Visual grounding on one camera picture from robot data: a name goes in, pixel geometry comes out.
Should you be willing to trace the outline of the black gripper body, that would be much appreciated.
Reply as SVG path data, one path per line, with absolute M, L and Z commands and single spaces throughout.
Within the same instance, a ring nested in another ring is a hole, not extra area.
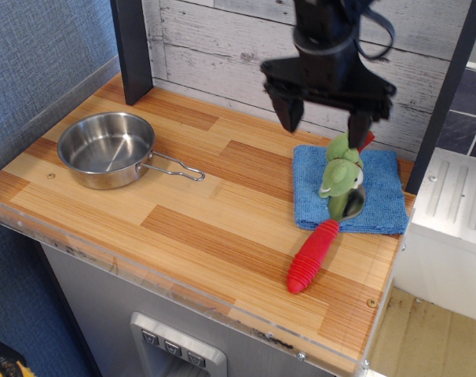
M 369 114 L 374 121 L 390 117 L 396 87 L 367 69 L 353 44 L 328 55 L 301 51 L 297 57 L 266 60 L 261 71 L 269 96 Z

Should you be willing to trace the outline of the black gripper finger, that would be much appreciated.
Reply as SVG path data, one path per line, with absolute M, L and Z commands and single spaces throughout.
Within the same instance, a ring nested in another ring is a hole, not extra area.
M 277 95 L 271 95 L 270 98 L 282 127 L 289 133 L 294 133 L 304 113 L 304 102 L 298 98 L 285 98 Z
M 352 113 L 348 119 L 348 141 L 350 148 L 361 149 L 367 140 L 372 117 L 364 113 Z

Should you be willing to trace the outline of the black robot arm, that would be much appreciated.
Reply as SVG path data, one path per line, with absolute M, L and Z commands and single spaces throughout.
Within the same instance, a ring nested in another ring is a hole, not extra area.
M 349 145 L 364 147 L 373 123 L 388 119 L 395 86 L 368 70 L 360 46 L 361 18 L 395 37 L 391 22 L 369 1 L 297 1 L 293 32 L 297 57 L 261 64 L 265 91 L 283 128 L 295 132 L 305 102 L 349 112 Z

